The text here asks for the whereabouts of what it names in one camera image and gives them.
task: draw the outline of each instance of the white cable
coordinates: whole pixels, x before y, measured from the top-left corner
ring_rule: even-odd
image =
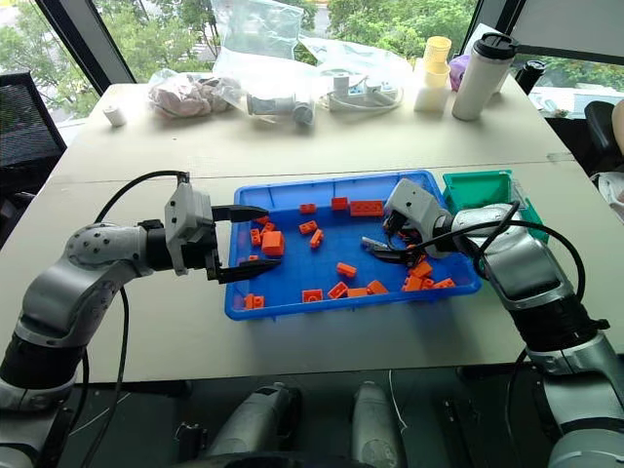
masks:
[[[401,428],[401,434],[403,434],[403,431],[408,429],[408,425],[401,417],[401,412],[399,411],[399,407],[397,406],[397,400],[394,398],[394,387],[392,385],[392,370],[391,369],[388,371],[388,383],[390,384],[390,396],[392,397],[392,404],[394,405],[394,411],[397,414],[397,417],[399,418],[399,422],[403,426]]]
[[[124,400],[126,400],[128,397],[130,397],[132,395],[132,393],[128,392],[126,395],[124,395],[123,397],[121,397],[119,400],[117,400],[117,405],[119,405],[121,402],[123,402]],[[74,434],[77,434],[78,432],[82,431],[83,429],[88,428],[89,426],[91,426],[94,422],[96,422],[98,419],[100,419],[102,416],[104,416],[105,414],[107,414],[110,411],[110,408],[105,409],[104,411],[102,411],[100,414],[98,414],[96,417],[94,417],[91,421],[84,423],[82,426],[80,426],[78,429],[74,429],[73,431],[71,431],[69,433],[68,437],[73,436]]]

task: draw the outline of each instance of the floor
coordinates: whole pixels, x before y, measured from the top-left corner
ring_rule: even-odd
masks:
[[[471,368],[393,372],[397,405],[409,427],[403,439],[410,468],[513,466],[503,422],[508,374],[466,378],[470,373],[474,373]],[[538,467],[546,466],[551,445],[540,429],[532,403],[530,387],[534,379],[530,369],[520,373],[512,412],[524,466]],[[92,466],[173,464],[177,449],[174,434],[182,421],[205,427],[211,441],[238,404],[258,386],[274,381],[295,386],[303,395],[294,449],[348,456],[351,402],[365,380],[377,382],[389,395],[387,370],[194,381],[193,391],[185,399],[124,393]],[[79,465],[103,418],[84,426],[106,408],[111,395],[109,390],[91,393],[86,413],[69,438],[61,468]],[[459,417],[467,428],[467,442],[451,442],[458,426],[440,417],[443,401],[452,401],[459,408],[472,405],[470,418]],[[471,453],[472,462],[462,455],[462,446]]]

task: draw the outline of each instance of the orange lego brick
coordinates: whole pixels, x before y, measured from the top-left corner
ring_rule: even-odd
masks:
[[[426,261],[421,261],[409,271],[409,275],[415,276],[416,278],[423,278],[429,276],[431,272],[433,272],[433,267]]]
[[[454,286],[455,286],[455,282],[451,278],[446,278],[445,280],[439,281],[438,283],[433,285],[431,288],[433,288],[434,290],[437,290],[440,288],[453,288]]]
[[[386,293],[388,293],[388,290],[386,290],[386,287],[383,286],[381,284],[381,282],[378,281],[378,280],[371,281],[369,283],[369,285],[367,286],[367,291],[369,292],[369,294],[386,294]]]
[[[316,302],[323,300],[323,290],[304,290],[301,292],[301,302]]]
[[[262,244],[262,238],[260,237],[260,230],[259,229],[252,229],[250,231],[250,235],[252,236],[252,245],[253,246],[259,246],[260,244]]]
[[[422,280],[415,276],[408,276],[406,281],[403,283],[401,287],[401,291],[410,292],[410,291],[420,291],[422,286]]]
[[[431,290],[433,288],[435,281],[431,278],[424,278],[422,280],[422,286],[420,287],[422,290]]]
[[[330,291],[328,292],[328,297],[330,299],[338,299],[340,297],[343,297],[346,294],[348,289],[349,287],[347,285],[340,282],[330,289]]]
[[[318,248],[321,245],[321,241],[323,240],[324,237],[325,235],[323,234],[323,231],[321,229],[317,229],[314,235],[312,236],[312,239],[310,239],[310,247],[312,249]]]
[[[332,210],[346,210],[347,208],[349,208],[349,200],[347,197],[334,197],[331,199]]]
[[[338,273],[346,276],[347,278],[355,278],[355,274],[358,272],[358,269],[355,266],[347,265],[342,262],[339,262],[336,265],[336,270]]]
[[[351,202],[349,211],[352,216],[383,216],[383,202],[380,200]]]
[[[319,226],[316,224],[316,221],[308,221],[303,224],[299,224],[299,232],[304,235],[314,232],[318,228]]]
[[[347,297],[360,297],[362,295],[368,295],[369,292],[366,288],[349,288],[347,290]]]
[[[265,255],[281,256],[284,254],[286,242],[282,231],[268,231],[262,237],[262,251]]]
[[[299,212],[302,215],[312,215],[316,212],[316,205],[313,203],[306,203],[304,205],[299,205]]]
[[[262,228],[262,230],[260,231],[260,237],[264,236],[264,234],[268,231],[274,231],[275,230],[275,224],[273,224],[270,221],[266,221],[266,224],[264,224],[264,227]]]
[[[264,296],[247,294],[245,296],[245,310],[261,309],[264,307]]]

